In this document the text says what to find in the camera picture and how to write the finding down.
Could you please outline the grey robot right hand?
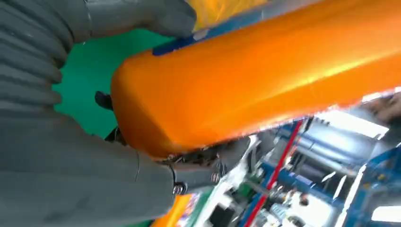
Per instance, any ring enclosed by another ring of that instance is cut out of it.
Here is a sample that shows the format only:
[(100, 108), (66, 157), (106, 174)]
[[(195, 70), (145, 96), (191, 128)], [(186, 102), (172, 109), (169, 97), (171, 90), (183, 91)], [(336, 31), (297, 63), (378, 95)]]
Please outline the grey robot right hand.
[(0, 224), (119, 227), (158, 218), (177, 195), (214, 186), (249, 148), (214, 146), (203, 163), (160, 163), (87, 134), (55, 111), (52, 89), (76, 43), (137, 27), (186, 37), (184, 0), (3, 0), (0, 3)]

